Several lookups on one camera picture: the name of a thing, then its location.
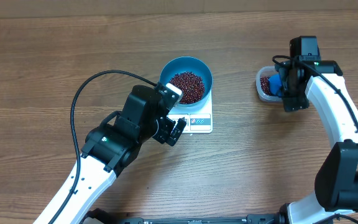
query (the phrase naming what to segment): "scale control panel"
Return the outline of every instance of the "scale control panel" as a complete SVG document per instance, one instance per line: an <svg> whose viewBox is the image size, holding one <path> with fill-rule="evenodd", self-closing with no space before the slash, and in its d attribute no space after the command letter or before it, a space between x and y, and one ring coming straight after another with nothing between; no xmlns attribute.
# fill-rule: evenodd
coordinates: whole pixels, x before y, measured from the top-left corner
<svg viewBox="0 0 358 224"><path fill-rule="evenodd" d="M173 121L185 118L186 127L183 133L211 133L212 132L212 116L211 114L168 114Z"/></svg>

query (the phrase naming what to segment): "bowl of beans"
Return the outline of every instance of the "bowl of beans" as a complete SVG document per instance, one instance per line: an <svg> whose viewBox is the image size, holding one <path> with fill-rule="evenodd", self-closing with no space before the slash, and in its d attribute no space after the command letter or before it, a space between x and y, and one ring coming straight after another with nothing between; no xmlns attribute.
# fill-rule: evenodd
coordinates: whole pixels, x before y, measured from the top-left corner
<svg viewBox="0 0 358 224"><path fill-rule="evenodd" d="M208 100L212 89L212 73L201 60L179 57L168 62L160 76L163 84L171 83L183 92L178 106L201 106Z"/></svg>

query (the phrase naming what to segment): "clear plastic container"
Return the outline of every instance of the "clear plastic container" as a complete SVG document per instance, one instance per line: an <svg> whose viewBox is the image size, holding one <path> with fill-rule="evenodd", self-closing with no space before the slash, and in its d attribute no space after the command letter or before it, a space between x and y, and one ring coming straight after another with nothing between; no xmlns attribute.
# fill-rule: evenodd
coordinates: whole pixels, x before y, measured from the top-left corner
<svg viewBox="0 0 358 224"><path fill-rule="evenodd" d="M278 96L269 96L262 90L262 87L260 86L260 78L261 77L271 77L273 75L277 74L276 69L274 69L274 66L266 66L259 70L258 74L256 74L256 89L258 90L258 95L260 100L264 102L272 102L272 103L280 103L283 100Z"/></svg>

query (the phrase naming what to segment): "white scale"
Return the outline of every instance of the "white scale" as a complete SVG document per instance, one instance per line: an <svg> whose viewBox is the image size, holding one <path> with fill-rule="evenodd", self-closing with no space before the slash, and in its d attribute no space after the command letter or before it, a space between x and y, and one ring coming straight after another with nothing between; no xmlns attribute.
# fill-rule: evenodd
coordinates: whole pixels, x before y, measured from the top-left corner
<svg viewBox="0 0 358 224"><path fill-rule="evenodd" d="M212 132L212 93L203 106L176 106L169 112L168 117L173 121L185 118L187 123L183 130L185 134L209 134Z"/></svg>

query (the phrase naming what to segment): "red beans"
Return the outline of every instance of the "red beans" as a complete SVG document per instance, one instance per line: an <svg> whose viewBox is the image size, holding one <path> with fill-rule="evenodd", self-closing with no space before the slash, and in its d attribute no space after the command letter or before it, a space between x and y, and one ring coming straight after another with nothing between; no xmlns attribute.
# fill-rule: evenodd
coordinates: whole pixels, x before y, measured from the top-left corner
<svg viewBox="0 0 358 224"><path fill-rule="evenodd" d="M266 95L273 96L273 94L270 92L269 77L261 77L260 78L260 87L262 87L262 91Z"/></svg>
<svg viewBox="0 0 358 224"><path fill-rule="evenodd" d="M205 92L203 79L193 72L176 74L169 82L183 92L179 102L181 104L196 103L202 99Z"/></svg>

